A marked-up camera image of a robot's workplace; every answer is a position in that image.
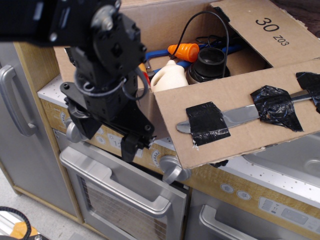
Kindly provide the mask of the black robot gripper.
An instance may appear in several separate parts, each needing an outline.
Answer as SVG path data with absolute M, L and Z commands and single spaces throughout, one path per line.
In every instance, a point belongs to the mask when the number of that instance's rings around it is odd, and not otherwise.
M 74 82 L 63 83 L 60 90 L 82 140 L 90 140 L 101 126 L 107 126 L 123 136 L 121 157 L 131 163 L 138 150 L 148 149 L 154 140 L 155 128 L 137 105 L 148 92 L 145 75 L 136 68 L 103 88 L 96 88 L 80 73 L 75 76 Z

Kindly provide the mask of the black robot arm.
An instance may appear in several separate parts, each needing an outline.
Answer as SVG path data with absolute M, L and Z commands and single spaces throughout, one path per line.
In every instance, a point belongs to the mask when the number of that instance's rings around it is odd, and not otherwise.
M 68 130 L 91 139 L 105 125 L 122 135 L 121 156 L 133 161 L 154 140 L 154 126 L 139 110 L 138 80 L 146 47 L 119 0 L 3 0 L 0 39 L 41 47 L 68 46 L 73 82 L 60 87 L 71 118 Z

